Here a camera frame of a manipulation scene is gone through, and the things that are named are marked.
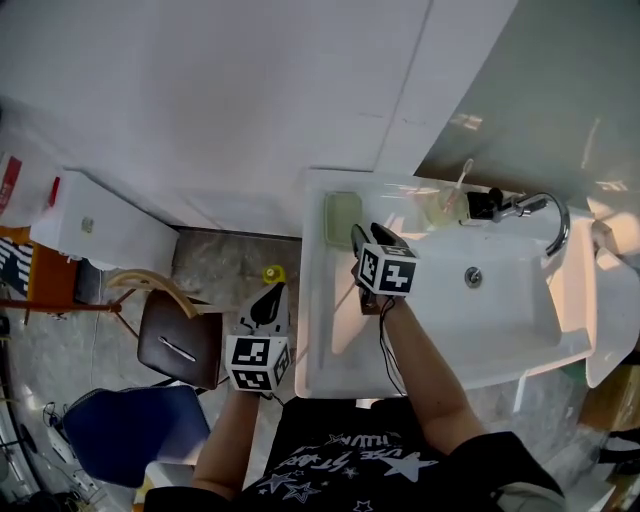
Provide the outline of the person's left forearm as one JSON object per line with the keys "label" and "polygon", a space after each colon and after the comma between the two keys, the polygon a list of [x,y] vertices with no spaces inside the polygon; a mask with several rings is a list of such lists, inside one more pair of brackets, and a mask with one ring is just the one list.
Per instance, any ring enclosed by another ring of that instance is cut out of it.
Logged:
{"label": "person's left forearm", "polygon": [[192,485],[231,501],[243,489],[260,396],[232,390],[201,450]]}

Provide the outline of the clear cup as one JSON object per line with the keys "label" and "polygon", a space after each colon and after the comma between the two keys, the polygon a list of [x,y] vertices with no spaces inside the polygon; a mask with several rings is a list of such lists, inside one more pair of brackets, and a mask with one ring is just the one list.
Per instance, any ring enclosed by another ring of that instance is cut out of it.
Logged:
{"label": "clear cup", "polygon": [[440,226],[463,224],[469,219],[469,202],[466,193],[457,186],[448,186],[438,192],[437,213]]}

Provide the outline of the black white striped cushion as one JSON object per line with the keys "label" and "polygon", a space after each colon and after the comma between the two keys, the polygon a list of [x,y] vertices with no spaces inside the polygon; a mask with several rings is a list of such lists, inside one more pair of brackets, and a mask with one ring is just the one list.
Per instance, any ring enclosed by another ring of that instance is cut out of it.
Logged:
{"label": "black white striped cushion", "polygon": [[0,238],[0,280],[24,297],[28,295],[34,247]]}

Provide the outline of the white floor appliance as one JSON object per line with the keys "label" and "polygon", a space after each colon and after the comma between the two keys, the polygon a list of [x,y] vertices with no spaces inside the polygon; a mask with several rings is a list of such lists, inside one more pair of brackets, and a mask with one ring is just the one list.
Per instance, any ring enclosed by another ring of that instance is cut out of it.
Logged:
{"label": "white floor appliance", "polygon": [[54,452],[62,461],[72,466],[72,480],[85,492],[97,491],[98,487],[91,477],[80,467],[79,461],[71,449],[66,437],[62,434],[62,429],[58,424],[47,423],[47,436]]}

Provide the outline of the chrome faucet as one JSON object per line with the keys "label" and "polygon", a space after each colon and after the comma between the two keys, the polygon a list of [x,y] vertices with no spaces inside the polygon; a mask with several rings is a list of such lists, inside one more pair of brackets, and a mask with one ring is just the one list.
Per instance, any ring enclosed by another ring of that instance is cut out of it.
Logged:
{"label": "chrome faucet", "polygon": [[564,249],[571,230],[569,208],[547,192],[504,198],[493,209],[491,221],[507,234],[534,242],[546,258]]}

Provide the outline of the cardboard box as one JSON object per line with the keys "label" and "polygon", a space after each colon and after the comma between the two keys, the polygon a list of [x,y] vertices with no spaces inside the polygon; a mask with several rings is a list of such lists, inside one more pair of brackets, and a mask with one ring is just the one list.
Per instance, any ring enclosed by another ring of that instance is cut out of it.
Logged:
{"label": "cardboard box", "polygon": [[620,365],[586,395],[578,422],[599,431],[640,427],[640,366]]}

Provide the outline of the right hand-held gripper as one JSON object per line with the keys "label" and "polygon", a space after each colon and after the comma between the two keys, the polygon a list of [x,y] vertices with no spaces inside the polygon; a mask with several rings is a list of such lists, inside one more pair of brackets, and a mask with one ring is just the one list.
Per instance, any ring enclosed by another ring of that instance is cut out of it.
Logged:
{"label": "right hand-held gripper", "polygon": [[392,230],[372,222],[370,231],[378,244],[369,243],[360,224],[354,224],[350,234],[357,260],[352,273],[359,288],[361,313],[365,316],[380,312],[379,296],[407,297],[418,265],[417,253]]}

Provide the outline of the orange sofa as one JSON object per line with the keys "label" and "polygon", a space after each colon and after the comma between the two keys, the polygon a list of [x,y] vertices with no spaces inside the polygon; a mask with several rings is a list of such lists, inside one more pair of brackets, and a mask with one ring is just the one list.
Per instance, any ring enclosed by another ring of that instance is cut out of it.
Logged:
{"label": "orange sofa", "polygon": [[[17,300],[63,305],[74,303],[78,263],[67,256],[30,239],[30,229],[0,226],[0,238],[8,237],[19,245],[31,243],[34,247],[28,295]],[[0,280],[0,287],[6,285]]]}

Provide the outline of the white wash basin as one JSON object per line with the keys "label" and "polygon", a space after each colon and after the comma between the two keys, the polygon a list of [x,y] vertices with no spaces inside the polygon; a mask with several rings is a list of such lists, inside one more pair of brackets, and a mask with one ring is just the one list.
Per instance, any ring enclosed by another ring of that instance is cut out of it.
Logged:
{"label": "white wash basin", "polygon": [[[381,398],[396,393],[375,317],[361,313],[352,250],[324,239],[327,193],[357,193],[362,224],[405,239],[419,261],[408,304],[467,389],[546,372],[596,345],[593,216],[572,209],[564,249],[536,244],[492,221],[433,225],[427,209],[452,183],[402,175],[313,170],[306,179],[295,391],[302,398]],[[469,267],[483,274],[466,286]]]}

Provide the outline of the pale green soap dish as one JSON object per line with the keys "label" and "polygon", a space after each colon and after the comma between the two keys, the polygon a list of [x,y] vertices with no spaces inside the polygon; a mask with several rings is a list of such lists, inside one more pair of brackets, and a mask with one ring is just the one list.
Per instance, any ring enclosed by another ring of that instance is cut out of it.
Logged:
{"label": "pale green soap dish", "polygon": [[324,239],[327,245],[349,251],[351,229],[363,218],[360,196],[355,192],[337,191],[324,198]]}

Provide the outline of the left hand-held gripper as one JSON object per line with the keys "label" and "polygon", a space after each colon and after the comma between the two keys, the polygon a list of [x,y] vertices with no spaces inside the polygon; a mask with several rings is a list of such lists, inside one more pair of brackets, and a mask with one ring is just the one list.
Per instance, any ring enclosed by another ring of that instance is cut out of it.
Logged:
{"label": "left hand-held gripper", "polygon": [[[238,313],[249,331],[286,334],[290,323],[289,289],[284,282],[263,287]],[[237,391],[273,393],[291,366],[288,336],[229,334],[225,340],[225,370]]]}

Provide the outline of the thin pen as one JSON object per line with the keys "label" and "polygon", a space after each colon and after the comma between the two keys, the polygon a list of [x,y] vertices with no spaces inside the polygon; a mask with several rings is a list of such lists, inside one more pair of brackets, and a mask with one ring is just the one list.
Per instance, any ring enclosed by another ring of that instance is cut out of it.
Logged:
{"label": "thin pen", "polygon": [[193,355],[191,355],[187,351],[183,350],[179,346],[169,342],[165,337],[158,336],[157,337],[157,341],[160,342],[165,347],[169,348],[170,350],[174,351],[175,353],[177,353],[181,357],[185,358],[186,360],[188,360],[190,362],[194,362],[194,363],[197,362],[197,359]]}

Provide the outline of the person's black printed t-shirt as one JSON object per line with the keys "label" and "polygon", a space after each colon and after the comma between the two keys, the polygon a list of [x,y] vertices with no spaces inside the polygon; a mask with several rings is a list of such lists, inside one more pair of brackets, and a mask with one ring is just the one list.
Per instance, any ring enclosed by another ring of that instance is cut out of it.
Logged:
{"label": "person's black printed t-shirt", "polygon": [[156,488],[144,512],[566,512],[555,480],[512,432],[483,434],[449,455],[426,443],[409,402],[284,405],[261,478],[228,500]]}

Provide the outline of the dark blue chair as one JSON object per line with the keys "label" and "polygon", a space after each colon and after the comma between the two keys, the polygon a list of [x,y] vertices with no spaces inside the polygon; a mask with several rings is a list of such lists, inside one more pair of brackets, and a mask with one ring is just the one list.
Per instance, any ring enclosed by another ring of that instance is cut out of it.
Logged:
{"label": "dark blue chair", "polygon": [[128,488],[143,484],[151,463],[195,465],[210,433],[188,385],[95,389],[68,408],[62,423],[91,478]]}

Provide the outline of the toothbrush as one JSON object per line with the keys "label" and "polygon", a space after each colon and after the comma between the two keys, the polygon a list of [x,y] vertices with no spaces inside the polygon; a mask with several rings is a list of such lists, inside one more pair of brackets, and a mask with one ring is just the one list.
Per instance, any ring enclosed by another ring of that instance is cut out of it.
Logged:
{"label": "toothbrush", "polygon": [[461,186],[462,183],[464,182],[465,178],[467,177],[467,175],[472,171],[474,165],[474,159],[473,158],[469,158],[466,160],[466,162],[463,165],[461,174],[456,182],[456,184],[454,185],[453,189],[451,190],[451,193],[449,194],[449,197],[447,199],[447,202],[445,204],[445,210],[449,211],[452,206],[454,205],[457,196],[460,193],[461,190]]}

